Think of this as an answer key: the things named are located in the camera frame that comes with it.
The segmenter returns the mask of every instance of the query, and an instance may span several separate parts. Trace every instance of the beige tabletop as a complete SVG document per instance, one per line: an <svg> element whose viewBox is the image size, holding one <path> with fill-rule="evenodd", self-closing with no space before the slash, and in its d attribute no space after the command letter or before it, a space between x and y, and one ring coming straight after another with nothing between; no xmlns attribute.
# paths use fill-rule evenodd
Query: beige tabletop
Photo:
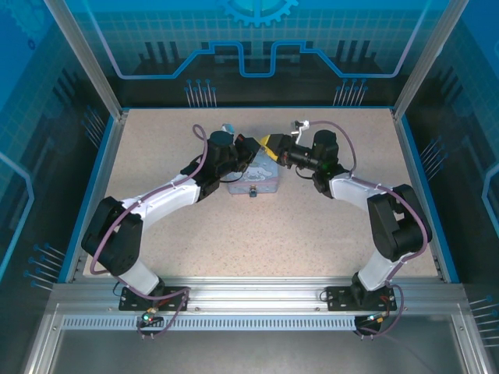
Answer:
<svg viewBox="0 0 499 374"><path fill-rule="evenodd" d="M296 119L328 119L343 126L356 147L356 175L387 185L409 183L388 109L133 109L129 112L106 196L125 199L175 177L223 123L256 139L289 133ZM314 129L300 143L311 146ZM352 166L338 133L340 162ZM349 276L375 250L366 212L319 194L311 181L279 168L277 193L233 196L226 185L158 221L143 234L141 259L162 276ZM89 261L84 271L89 275ZM405 265L405 276L435 276L430 250Z"/></svg>

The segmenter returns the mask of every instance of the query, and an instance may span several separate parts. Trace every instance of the enclosure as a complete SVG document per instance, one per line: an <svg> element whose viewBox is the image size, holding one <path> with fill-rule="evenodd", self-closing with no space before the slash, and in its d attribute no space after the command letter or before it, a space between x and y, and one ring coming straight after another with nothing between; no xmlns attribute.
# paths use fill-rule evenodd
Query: enclosure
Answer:
<svg viewBox="0 0 499 374"><path fill-rule="evenodd" d="M2 372L497 371L499 5L0 7ZM321 292L375 250L370 218L279 168L276 193L221 185L144 232L142 261L191 291L172 331L142 342L142 312L119 310L115 279L82 249L99 202L174 178L201 153L195 123L261 139L295 120L336 122L356 175L416 191L433 240L394 279L401 322L368 343L352 331L372 311L328 310Z"/></svg>

